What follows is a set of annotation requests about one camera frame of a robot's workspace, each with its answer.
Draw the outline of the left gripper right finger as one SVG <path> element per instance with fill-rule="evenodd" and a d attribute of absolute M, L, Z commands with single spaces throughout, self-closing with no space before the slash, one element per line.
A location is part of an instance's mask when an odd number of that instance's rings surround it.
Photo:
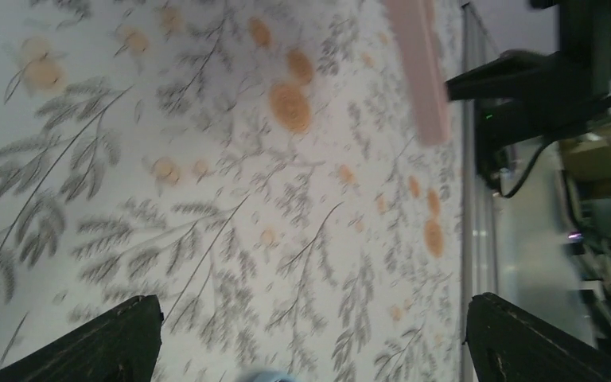
<path fill-rule="evenodd" d="M 496 294 L 473 296 L 465 343 L 479 381 L 611 381 L 611 356 Z"/>

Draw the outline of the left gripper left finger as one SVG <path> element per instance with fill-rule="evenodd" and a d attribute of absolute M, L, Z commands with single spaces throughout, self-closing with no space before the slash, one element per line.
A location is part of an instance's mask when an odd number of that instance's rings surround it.
<path fill-rule="evenodd" d="M 136 295 L 0 369 L 0 381 L 150 382 L 163 322 L 157 295 Z"/>

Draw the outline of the black phone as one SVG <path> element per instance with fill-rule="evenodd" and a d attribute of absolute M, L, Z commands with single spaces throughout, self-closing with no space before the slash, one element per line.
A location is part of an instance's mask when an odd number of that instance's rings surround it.
<path fill-rule="evenodd" d="M 295 376 L 273 369 L 247 370 L 239 374 L 236 382 L 298 382 Z"/>
<path fill-rule="evenodd" d="M 444 144 L 451 138 L 451 121 L 434 2 L 386 0 L 383 5 L 399 47 L 418 141 Z"/>

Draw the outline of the black phone in blue case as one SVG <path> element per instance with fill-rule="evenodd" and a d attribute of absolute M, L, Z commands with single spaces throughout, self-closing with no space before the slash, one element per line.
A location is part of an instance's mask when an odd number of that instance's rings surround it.
<path fill-rule="evenodd" d="M 295 376 L 273 369 L 247 370 L 239 374 L 236 382 L 298 382 Z"/>

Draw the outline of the floral patterned table mat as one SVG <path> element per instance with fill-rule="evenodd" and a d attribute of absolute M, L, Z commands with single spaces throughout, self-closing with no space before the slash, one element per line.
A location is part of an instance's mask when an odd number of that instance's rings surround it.
<path fill-rule="evenodd" d="M 461 114 L 384 1 L 0 1 L 0 368 L 155 294 L 155 381 L 457 381 Z"/>

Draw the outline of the aluminium mounting rail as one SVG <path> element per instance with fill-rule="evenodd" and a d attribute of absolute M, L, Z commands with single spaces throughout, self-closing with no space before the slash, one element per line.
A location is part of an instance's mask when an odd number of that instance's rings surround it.
<path fill-rule="evenodd" d="M 463 69 L 488 62 L 490 41 L 473 1 L 463 1 Z M 475 119 L 477 106 L 463 103 L 463 239 L 461 271 L 461 340 L 465 340 L 468 305 L 473 296 L 498 291 L 493 200 L 477 175 Z"/>

